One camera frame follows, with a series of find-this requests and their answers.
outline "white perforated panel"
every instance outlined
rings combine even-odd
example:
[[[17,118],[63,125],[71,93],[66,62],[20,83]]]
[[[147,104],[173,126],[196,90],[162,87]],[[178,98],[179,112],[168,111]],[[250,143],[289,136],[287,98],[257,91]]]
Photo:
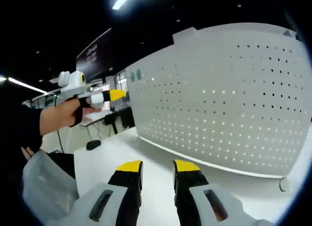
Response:
[[[312,111],[312,72],[301,42],[206,28],[126,71],[145,140],[255,176],[286,176],[297,160]]]

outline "white desk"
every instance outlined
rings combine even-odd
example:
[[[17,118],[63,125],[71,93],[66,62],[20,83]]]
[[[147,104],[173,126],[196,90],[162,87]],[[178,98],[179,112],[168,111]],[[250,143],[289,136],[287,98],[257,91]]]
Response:
[[[87,118],[90,119],[90,121],[86,121],[86,122],[81,122],[80,124],[83,125],[84,127],[87,127],[97,121],[100,121],[102,119],[105,118],[105,116],[111,114],[112,112],[110,110],[102,110],[100,112],[95,112],[92,114],[88,114],[86,115]]]
[[[172,161],[182,158],[140,140],[135,128],[102,140],[102,145],[92,151],[81,148],[74,155],[80,196],[97,183],[107,183],[117,166],[142,160],[142,206],[137,226],[180,225],[174,205]],[[217,183],[238,197],[243,202],[244,211],[256,219],[276,222],[294,195],[281,192],[277,179],[244,176],[201,164],[198,166],[209,183]]]

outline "dark banner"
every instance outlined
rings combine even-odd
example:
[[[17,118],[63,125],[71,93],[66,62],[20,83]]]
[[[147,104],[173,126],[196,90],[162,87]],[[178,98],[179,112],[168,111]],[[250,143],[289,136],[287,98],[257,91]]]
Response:
[[[76,59],[76,70],[85,74],[86,81],[109,75],[113,68],[113,41],[111,28],[96,38]]]

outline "computer mouse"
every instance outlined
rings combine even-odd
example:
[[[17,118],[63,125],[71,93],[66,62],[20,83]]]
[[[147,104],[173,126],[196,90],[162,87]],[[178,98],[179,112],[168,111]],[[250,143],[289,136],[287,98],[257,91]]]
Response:
[[[87,150],[94,150],[95,148],[97,148],[100,145],[101,145],[101,141],[100,140],[89,141],[87,143],[86,149]]]

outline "yellow tip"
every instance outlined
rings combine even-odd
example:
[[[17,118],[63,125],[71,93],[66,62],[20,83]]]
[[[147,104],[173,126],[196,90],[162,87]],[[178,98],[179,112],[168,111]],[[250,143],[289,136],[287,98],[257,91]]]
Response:
[[[109,90],[111,101],[117,101],[118,99],[125,96],[125,91],[121,89],[111,89]]]
[[[116,171],[130,171],[130,172],[138,172],[141,164],[141,160],[127,162],[123,165],[117,167]]]
[[[200,171],[200,168],[192,162],[187,162],[187,161],[178,160],[178,159],[174,160],[174,162],[176,164],[176,171],[177,172],[180,172],[180,171]]]

